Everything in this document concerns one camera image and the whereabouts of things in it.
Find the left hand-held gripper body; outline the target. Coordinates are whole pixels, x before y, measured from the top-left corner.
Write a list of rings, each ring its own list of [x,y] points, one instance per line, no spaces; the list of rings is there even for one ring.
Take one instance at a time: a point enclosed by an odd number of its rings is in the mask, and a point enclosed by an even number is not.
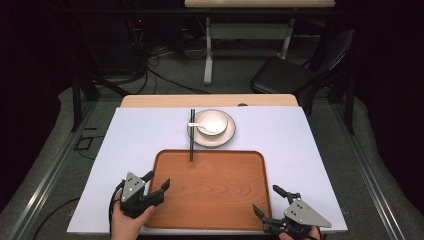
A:
[[[137,218],[149,206],[158,206],[164,202],[164,194],[156,195],[155,192],[144,194],[147,183],[143,182],[142,177],[132,172],[127,173],[120,198],[121,210],[126,216]]]

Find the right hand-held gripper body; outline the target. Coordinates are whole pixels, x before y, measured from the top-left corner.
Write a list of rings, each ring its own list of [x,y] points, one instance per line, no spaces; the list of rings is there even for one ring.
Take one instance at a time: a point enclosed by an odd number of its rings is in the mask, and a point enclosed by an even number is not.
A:
[[[302,200],[299,193],[288,193],[286,198],[289,206],[283,212],[284,217],[275,219],[266,217],[261,220],[263,232],[278,236],[280,233],[287,233],[293,238],[305,238],[306,234],[313,226],[318,228],[330,228],[332,224],[321,214]]]

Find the person's right hand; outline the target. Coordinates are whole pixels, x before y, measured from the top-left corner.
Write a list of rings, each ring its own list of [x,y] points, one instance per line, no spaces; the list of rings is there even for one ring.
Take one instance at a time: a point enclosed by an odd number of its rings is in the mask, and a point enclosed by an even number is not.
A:
[[[293,238],[292,236],[288,235],[287,233],[283,232],[279,234],[280,240],[321,240],[321,232],[320,229],[316,226],[313,226],[310,231],[306,234],[305,238]]]

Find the person's left hand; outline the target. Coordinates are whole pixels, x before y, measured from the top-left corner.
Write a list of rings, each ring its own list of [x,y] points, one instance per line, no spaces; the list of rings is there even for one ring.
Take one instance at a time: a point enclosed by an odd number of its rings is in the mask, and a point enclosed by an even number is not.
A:
[[[114,196],[111,217],[111,240],[136,240],[141,227],[149,220],[155,211],[154,206],[149,206],[137,218],[126,216],[121,210],[120,198],[122,190],[119,189]]]

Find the white table cover sheet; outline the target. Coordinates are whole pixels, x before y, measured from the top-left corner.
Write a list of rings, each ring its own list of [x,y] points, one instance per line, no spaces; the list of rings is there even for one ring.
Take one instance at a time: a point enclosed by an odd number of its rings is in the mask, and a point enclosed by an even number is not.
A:
[[[278,185],[299,193],[303,201],[327,219],[326,233],[347,229],[337,198],[323,165],[310,126],[299,107],[236,106],[226,108],[236,124],[226,144],[207,148],[194,141],[197,150],[257,151],[265,163],[273,218],[283,218],[286,199],[273,191]],[[154,171],[163,150],[189,152],[188,108],[119,108],[115,111],[87,184],[68,226],[71,233],[106,234],[108,209],[115,187],[128,172],[143,176]],[[153,229],[145,235],[259,235],[260,231]]]

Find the brown wooden tray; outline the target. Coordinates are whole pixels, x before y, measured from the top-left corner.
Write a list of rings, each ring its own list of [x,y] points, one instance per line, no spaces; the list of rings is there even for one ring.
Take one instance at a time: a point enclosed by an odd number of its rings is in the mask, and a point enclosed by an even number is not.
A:
[[[253,208],[271,214],[264,158],[257,151],[163,150],[154,172],[151,192],[165,181],[170,187],[149,228],[260,231]]]

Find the white ceramic spoon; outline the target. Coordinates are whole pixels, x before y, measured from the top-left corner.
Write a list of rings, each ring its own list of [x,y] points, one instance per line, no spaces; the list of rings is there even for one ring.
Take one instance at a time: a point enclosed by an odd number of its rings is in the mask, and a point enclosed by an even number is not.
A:
[[[202,128],[202,129],[204,129],[206,132],[210,132],[210,133],[213,133],[213,132],[214,132],[212,128],[210,128],[208,125],[205,125],[205,124],[200,124],[200,123],[195,123],[195,122],[189,122],[189,123],[187,124],[187,126],[188,126],[188,127],[197,127],[197,128]]]

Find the white round plate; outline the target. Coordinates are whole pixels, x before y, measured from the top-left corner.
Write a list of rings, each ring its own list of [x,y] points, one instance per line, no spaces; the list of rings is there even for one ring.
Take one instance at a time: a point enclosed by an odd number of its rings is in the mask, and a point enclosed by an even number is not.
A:
[[[197,127],[194,127],[194,141],[197,144],[205,146],[205,147],[218,147],[218,146],[226,144],[228,141],[232,139],[236,131],[235,121],[229,114],[227,114],[224,111],[222,112],[224,113],[224,115],[226,116],[228,120],[228,125],[226,130],[219,135],[209,136],[209,135],[202,134]]]

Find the white bowl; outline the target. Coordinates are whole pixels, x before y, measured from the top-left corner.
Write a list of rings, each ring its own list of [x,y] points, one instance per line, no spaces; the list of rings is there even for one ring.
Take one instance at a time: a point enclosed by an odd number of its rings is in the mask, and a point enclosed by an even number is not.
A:
[[[198,128],[202,134],[215,136],[223,133],[228,125],[228,120],[224,113],[220,110],[205,110],[196,115],[195,123],[208,125],[213,129],[213,133],[206,132],[202,128]]]

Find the black metal stand legs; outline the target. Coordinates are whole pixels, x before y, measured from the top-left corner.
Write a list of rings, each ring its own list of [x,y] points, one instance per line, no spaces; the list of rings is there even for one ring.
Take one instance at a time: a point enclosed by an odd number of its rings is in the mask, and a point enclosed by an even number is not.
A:
[[[112,82],[101,77],[99,74],[87,69],[78,69],[75,77],[72,80],[72,99],[73,99],[73,127],[72,132],[75,132],[82,123],[82,101],[81,94],[84,94],[89,101],[97,101],[100,98],[95,84],[105,86],[113,92],[125,97],[129,92],[118,87]]]

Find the black chair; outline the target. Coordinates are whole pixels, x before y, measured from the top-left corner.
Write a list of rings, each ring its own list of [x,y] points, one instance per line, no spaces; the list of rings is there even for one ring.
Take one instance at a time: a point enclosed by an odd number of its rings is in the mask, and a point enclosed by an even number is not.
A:
[[[267,60],[250,81],[254,93],[292,94],[308,115],[318,90],[339,76],[337,66],[349,52],[355,31],[346,30],[327,43],[322,50],[322,61],[317,70],[311,70],[273,57]]]

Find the black floor bracket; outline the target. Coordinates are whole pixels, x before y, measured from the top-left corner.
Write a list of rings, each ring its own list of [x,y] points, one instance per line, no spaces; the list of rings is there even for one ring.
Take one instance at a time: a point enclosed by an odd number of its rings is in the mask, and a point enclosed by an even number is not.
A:
[[[95,127],[84,128],[77,139],[74,151],[89,150],[95,139],[94,133],[96,131],[97,129]]]

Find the aluminium floor rail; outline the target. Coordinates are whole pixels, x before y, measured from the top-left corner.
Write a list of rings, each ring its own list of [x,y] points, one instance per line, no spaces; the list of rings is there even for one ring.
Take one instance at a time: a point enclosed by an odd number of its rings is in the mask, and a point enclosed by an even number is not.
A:
[[[334,112],[337,122],[342,128],[342,132],[353,151],[354,158],[359,165],[359,172],[362,176],[363,182],[384,225],[389,239],[405,240],[405,236],[387,202],[386,197],[383,194],[382,189],[380,188],[380,185],[378,184],[378,181],[357,138],[351,134],[350,130],[345,125],[343,109],[338,104],[332,104],[331,109]]]
[[[33,166],[6,209],[10,227],[6,240],[24,240],[39,215],[64,167],[67,155],[97,106],[88,101],[82,107],[82,121],[73,131],[73,107],[63,103],[55,126]]]

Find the white metal table frame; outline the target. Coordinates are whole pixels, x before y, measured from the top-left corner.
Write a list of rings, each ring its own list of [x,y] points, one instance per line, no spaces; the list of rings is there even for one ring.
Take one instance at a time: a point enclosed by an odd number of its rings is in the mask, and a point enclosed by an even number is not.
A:
[[[277,57],[286,58],[294,30],[294,19],[284,23],[216,23],[210,18],[206,19],[206,60],[204,71],[204,84],[212,83],[213,75],[213,39],[240,40],[240,39],[265,39],[282,40],[281,50]]]

